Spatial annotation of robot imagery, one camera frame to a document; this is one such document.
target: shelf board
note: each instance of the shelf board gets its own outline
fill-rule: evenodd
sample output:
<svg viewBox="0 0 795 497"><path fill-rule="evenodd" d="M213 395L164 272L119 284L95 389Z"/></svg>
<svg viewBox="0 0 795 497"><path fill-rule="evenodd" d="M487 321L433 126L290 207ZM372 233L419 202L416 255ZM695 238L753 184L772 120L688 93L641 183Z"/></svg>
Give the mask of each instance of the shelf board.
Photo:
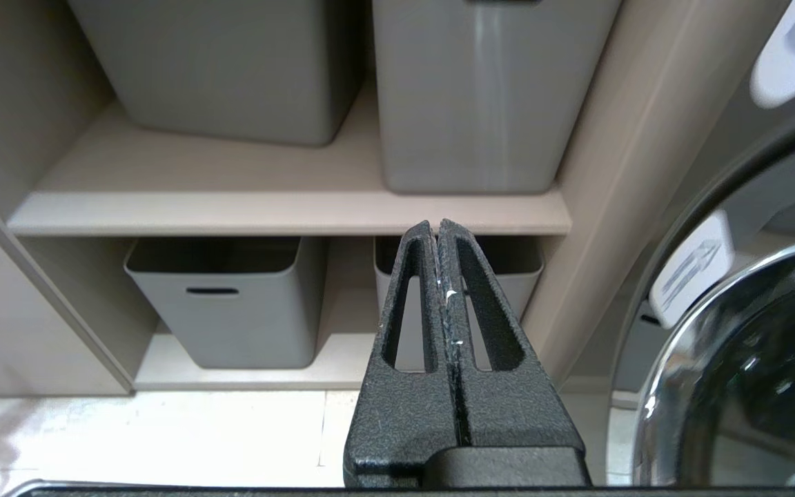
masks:
<svg viewBox="0 0 795 497"><path fill-rule="evenodd" d="M203 369L160 324L133 386L136 390L357 389L378 323L373 240L335 238L329 248L318 354L312 365L301 370Z"/></svg>
<svg viewBox="0 0 795 497"><path fill-rule="evenodd" d="M324 148L152 131L108 107L8 222L15 235L397 235L444 217L487 235L564 235L560 191L397 195L373 85Z"/></svg>

